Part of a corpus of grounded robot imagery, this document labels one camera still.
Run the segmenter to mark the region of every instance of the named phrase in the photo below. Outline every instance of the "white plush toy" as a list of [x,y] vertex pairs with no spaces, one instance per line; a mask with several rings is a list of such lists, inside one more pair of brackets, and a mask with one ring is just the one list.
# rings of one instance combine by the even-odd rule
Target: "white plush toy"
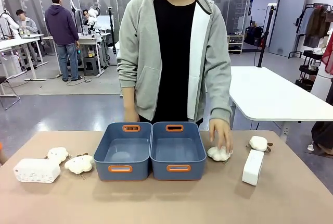
[[220,150],[218,147],[211,147],[207,154],[211,157],[214,161],[227,161],[233,152],[227,154],[225,147],[222,147]]
[[64,147],[51,148],[47,153],[47,159],[54,160],[58,164],[62,163],[69,156]]
[[249,142],[250,146],[254,150],[265,152],[267,149],[268,141],[266,138],[261,136],[253,136]]
[[70,159],[65,163],[65,168],[77,175],[82,172],[89,172],[93,168],[93,157],[91,155],[81,155]]

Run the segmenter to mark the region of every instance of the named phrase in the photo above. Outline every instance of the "man's left hand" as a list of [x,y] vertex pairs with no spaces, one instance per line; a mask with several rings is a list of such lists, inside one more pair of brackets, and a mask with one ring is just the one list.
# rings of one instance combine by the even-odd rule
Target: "man's left hand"
[[219,149],[225,142],[226,152],[229,154],[233,150],[233,140],[231,137],[230,125],[222,119],[211,119],[209,121],[209,137],[210,141],[213,142],[215,138],[215,131],[219,137]]

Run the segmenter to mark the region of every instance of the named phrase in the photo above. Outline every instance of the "black shoe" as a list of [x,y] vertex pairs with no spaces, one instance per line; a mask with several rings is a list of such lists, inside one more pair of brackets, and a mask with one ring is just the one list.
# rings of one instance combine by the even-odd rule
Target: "black shoe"
[[72,79],[72,82],[79,81],[79,80],[82,80],[82,77],[79,76],[77,79]]

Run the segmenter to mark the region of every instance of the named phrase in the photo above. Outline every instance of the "black hair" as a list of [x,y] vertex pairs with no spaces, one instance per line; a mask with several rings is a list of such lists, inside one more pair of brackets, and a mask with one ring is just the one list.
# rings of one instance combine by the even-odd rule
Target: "black hair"
[[59,0],[52,0],[52,3],[59,4]]
[[16,16],[25,13],[22,9],[16,10]]

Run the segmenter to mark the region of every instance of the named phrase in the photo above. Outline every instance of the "hoodie pocket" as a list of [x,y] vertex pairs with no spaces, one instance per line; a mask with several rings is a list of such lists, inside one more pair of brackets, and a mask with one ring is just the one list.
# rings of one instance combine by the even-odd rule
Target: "hoodie pocket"
[[154,109],[157,100],[160,71],[144,66],[135,87],[136,105],[141,109]]

